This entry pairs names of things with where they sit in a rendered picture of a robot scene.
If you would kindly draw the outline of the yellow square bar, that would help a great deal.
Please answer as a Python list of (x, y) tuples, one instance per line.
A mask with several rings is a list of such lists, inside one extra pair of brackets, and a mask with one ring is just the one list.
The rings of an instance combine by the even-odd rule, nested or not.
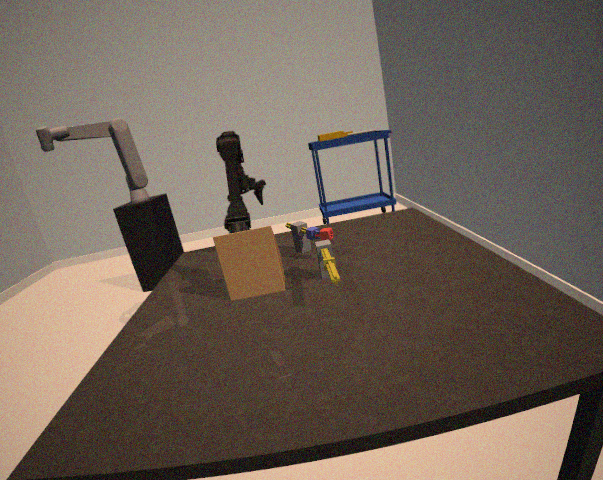
[(331, 282), (337, 285), (340, 277), (336, 270), (336, 262), (335, 257), (333, 258), (330, 240), (318, 241), (315, 242), (315, 245), (322, 280), (331, 279)]

